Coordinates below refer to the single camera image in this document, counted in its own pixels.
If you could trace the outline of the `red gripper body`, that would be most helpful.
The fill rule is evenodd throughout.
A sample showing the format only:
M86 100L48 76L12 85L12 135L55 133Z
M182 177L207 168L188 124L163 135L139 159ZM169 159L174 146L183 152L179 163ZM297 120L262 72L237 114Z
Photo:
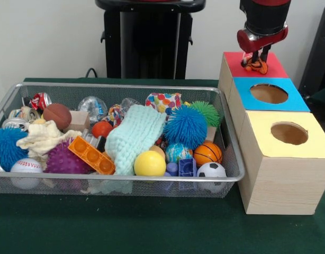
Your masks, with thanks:
M287 23L284 23L283 29L276 34L272 35L255 35L247 28L237 32L237 41L239 47L245 53L253 53L261 50L262 48L273 45L284 40L288 34Z

